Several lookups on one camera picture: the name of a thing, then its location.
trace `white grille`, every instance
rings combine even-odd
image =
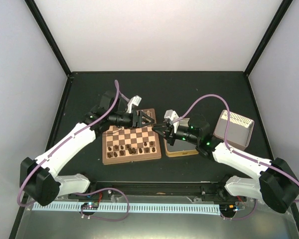
[[[43,207],[34,203],[33,211],[78,212],[83,202],[52,202]],[[126,203],[100,203],[97,210],[86,209],[84,212],[124,213]],[[176,213],[176,214],[210,214],[220,215],[219,205],[211,204],[150,204],[130,203],[130,213]]]

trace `chessboard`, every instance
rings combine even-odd
[[[142,110],[155,118],[155,110]],[[158,134],[151,125],[142,128],[117,128],[110,126],[102,135],[103,164],[116,164],[161,158]]]

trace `black tabletop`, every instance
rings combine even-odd
[[[183,115],[200,96],[222,96],[232,112],[255,121],[248,153],[269,158],[265,136],[243,72],[92,72],[74,73],[74,79],[58,129],[56,142],[61,140],[108,90],[115,91],[114,80],[127,97],[142,97],[139,109],[154,108],[158,122],[163,121],[166,110],[173,109]],[[225,109],[216,98],[199,102],[191,114],[200,113],[212,130]],[[83,148],[62,169],[60,175],[86,173],[97,181],[132,182],[201,182],[219,181],[225,174],[246,177],[243,173],[199,155],[169,158],[160,139],[162,158],[143,162],[103,165],[102,140],[96,139]]]

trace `white panel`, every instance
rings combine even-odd
[[[24,1],[0,1],[0,239],[18,210],[21,161],[45,150],[66,76]]]
[[[250,78],[273,153],[299,179],[299,0],[292,3]]]
[[[282,0],[36,0],[72,71],[245,70]]]

